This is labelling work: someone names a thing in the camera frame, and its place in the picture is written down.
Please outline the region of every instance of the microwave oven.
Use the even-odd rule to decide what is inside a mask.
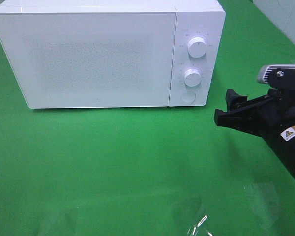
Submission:
[[[6,0],[0,41],[30,108],[202,106],[216,0]]]

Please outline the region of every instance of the power knob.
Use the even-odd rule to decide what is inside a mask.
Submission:
[[[197,86],[201,82],[201,74],[197,69],[189,69],[184,74],[185,84],[189,87]]]
[[[207,43],[205,39],[196,37],[188,42],[188,52],[193,58],[200,58],[207,52]]]

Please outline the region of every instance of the clear plastic film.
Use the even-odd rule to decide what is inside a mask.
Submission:
[[[74,236],[78,208],[57,211],[43,217],[37,236]]]
[[[213,236],[208,227],[209,216],[197,195],[175,204],[174,216],[177,231],[185,236]]]

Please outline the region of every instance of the green surface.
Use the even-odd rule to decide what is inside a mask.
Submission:
[[[295,46],[251,2],[220,2],[204,107],[31,110],[0,45],[0,236],[186,236],[205,215],[198,235],[295,236],[295,181],[261,138],[213,122]]]

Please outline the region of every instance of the microwave door window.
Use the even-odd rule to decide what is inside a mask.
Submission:
[[[31,108],[168,106],[174,13],[0,15]]]

